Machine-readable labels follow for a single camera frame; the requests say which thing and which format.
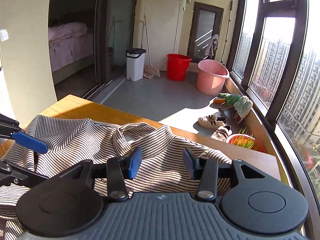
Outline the grey cloth on door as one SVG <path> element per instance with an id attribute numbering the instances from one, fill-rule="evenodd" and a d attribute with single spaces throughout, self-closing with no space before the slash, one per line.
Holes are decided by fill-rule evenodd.
<path id="1" fill-rule="evenodd" d="M 210 42 L 208 43 L 208 46 L 206 49 L 206 56 L 210 56 L 210 57 L 214 56 L 215 51 L 217 50 L 218 42 L 219 42 L 219 35 L 214 34 L 210 39 Z"/>

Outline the red plastic bucket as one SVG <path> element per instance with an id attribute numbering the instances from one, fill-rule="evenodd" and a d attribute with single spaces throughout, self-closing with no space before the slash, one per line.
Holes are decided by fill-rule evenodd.
<path id="1" fill-rule="evenodd" d="M 172 81 L 184 81 L 192 58 L 181 54 L 168 54 L 167 58 L 167 78 Z"/>

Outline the red pot with grass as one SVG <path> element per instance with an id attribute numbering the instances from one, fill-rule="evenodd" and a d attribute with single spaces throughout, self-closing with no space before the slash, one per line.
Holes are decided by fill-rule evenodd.
<path id="1" fill-rule="evenodd" d="M 247 134 L 247 128 L 240 129 L 239 133 L 230 135 L 227 138 L 226 143 L 262 153 L 267 153 L 267 149 L 262 142 L 256 140 L 253 137 L 253 134 Z"/>

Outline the long mop pole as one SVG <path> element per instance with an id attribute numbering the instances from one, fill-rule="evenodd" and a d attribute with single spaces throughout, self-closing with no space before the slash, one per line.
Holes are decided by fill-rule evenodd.
<path id="1" fill-rule="evenodd" d="M 225 51 L 226 51 L 226 46 L 227 46 L 227 41 L 228 41 L 228 34 L 229 34 L 231 18 L 232 18 L 232 11 L 233 11 L 233 0 L 230 1 L 230 6 L 229 6 L 227 30 L 226 30 L 226 36 L 225 36 L 225 41 L 223 44 L 223 51 L 222 51 L 222 56 L 221 56 L 221 61 L 220 61 L 221 64 L 223 64 L 223 59 L 225 57 Z"/>

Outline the bed with pink bedding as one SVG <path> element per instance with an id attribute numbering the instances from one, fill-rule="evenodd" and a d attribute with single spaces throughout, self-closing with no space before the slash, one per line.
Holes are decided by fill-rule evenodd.
<path id="1" fill-rule="evenodd" d="M 55 85 L 94 63 L 93 31 L 85 23 L 49 27 L 48 44 Z"/>

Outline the white striped slipper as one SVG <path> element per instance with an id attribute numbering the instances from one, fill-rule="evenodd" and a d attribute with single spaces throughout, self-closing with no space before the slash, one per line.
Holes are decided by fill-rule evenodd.
<path id="1" fill-rule="evenodd" d="M 226 142 L 227 138 L 232 135 L 230 125 L 220 126 L 211 136 L 212 139 Z"/>
<path id="2" fill-rule="evenodd" d="M 198 124 L 207 129 L 217 130 L 220 126 L 225 126 L 227 118 L 218 116 L 216 113 L 200 117 Z"/>

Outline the white trash bin black lid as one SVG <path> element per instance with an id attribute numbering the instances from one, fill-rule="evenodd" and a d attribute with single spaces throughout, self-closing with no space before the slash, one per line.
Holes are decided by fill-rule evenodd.
<path id="1" fill-rule="evenodd" d="M 132 48 L 126 50 L 126 78 L 138 81 L 143 78 L 145 49 Z"/>

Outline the striped beige knit garment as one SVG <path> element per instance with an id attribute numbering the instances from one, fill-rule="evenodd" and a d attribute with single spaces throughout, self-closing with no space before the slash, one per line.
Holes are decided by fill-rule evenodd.
<path id="1" fill-rule="evenodd" d="M 57 119 L 38 115 L 26 130 L 44 141 L 46 154 L 35 157 L 34 171 L 48 177 L 84 159 L 94 164 L 112 157 L 127 157 L 134 146 L 142 149 L 142 164 L 136 178 L 128 180 L 133 192 L 195 193 L 198 182 L 191 180 L 183 165 L 183 150 L 189 147 L 198 157 L 213 157 L 220 163 L 231 160 L 218 150 L 174 135 L 169 126 L 158 129 L 146 124 L 106 124 L 91 119 Z M 23 186 L 1 187 L 1 239 L 18 239 L 24 232 L 16 218 L 15 205 L 29 189 Z"/>

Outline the pink plastic bucket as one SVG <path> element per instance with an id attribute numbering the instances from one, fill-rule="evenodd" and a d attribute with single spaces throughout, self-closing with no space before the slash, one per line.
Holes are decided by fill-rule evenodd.
<path id="1" fill-rule="evenodd" d="M 217 96 L 229 78 L 229 71 L 223 64 L 211 59 L 202 60 L 197 66 L 196 88 L 206 95 Z"/>

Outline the light green plush slipper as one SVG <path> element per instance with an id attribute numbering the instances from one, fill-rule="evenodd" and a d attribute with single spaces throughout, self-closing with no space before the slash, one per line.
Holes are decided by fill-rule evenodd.
<path id="1" fill-rule="evenodd" d="M 240 124 L 250 113 L 253 107 L 253 101 L 244 95 L 233 106 L 234 112 L 232 118 L 237 124 Z"/>

